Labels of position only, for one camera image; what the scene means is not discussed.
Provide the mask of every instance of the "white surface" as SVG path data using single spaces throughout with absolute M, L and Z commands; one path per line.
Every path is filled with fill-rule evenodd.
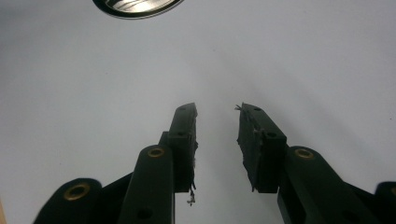
M 0 197 L 34 221 L 63 183 L 131 172 L 175 109 L 198 108 L 197 203 L 176 223 L 283 223 L 250 192 L 236 144 L 243 101 L 291 146 L 373 192 L 396 180 L 396 2 L 185 1 L 123 21 L 87 1 L 0 5 Z

